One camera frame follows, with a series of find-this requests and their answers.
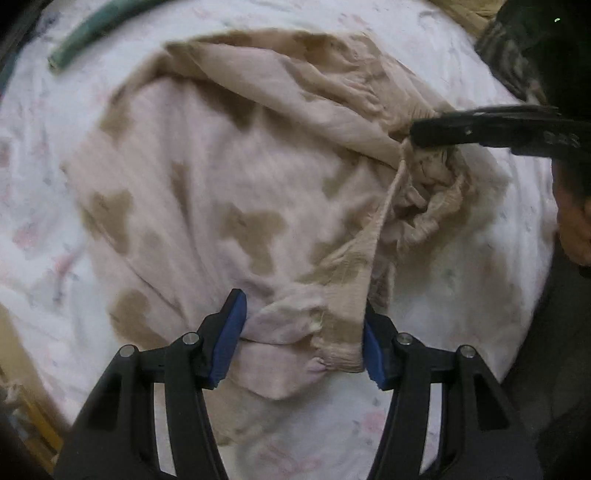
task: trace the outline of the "bed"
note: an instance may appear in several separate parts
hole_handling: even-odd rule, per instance
[[[112,91],[167,40],[228,29],[285,27],[369,35],[457,109],[517,103],[473,51],[473,39],[420,0],[177,0],[87,48],[65,71],[47,56],[105,0],[55,0],[23,48],[0,105],[0,302],[48,398],[70,424],[121,345],[60,163],[98,120]],[[464,147],[469,160],[470,149]],[[472,162],[473,206],[400,267],[389,315],[437,348],[469,343],[502,378],[525,338],[553,249],[556,206],[547,159],[493,150]],[[437,451],[433,388],[425,464]],[[389,395],[366,374],[334,373],[282,403],[248,444],[222,448],[231,478],[364,478]],[[156,415],[165,430],[162,411]],[[171,472],[165,440],[159,454]]]

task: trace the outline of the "metal pin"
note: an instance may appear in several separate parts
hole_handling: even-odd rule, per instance
[[[185,345],[195,345],[199,341],[199,335],[195,332],[185,333],[183,336],[183,343]]]
[[[470,345],[462,345],[460,347],[460,353],[466,358],[474,358],[476,356],[476,350]]]
[[[119,354],[124,357],[130,357],[135,353],[135,347],[133,345],[124,345],[119,349]]]
[[[396,337],[396,341],[400,343],[400,345],[410,345],[413,340],[414,338],[410,333],[399,333]]]

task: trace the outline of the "green hose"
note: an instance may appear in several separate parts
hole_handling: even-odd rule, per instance
[[[60,72],[89,44],[104,37],[124,21],[168,0],[112,0],[84,20],[47,58]]]

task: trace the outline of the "person's hand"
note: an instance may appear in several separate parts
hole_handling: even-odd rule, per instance
[[[582,201],[575,194],[572,181],[558,162],[553,162],[552,172],[562,248],[576,264],[591,265],[591,198]]]

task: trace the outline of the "beige cloth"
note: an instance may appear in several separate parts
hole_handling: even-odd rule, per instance
[[[480,37],[505,0],[429,0],[437,5],[470,35]]]
[[[266,398],[362,369],[368,294],[457,212],[455,150],[415,152],[449,109],[362,35],[233,32],[166,45],[64,165],[114,328],[168,343],[248,298],[230,378]]]

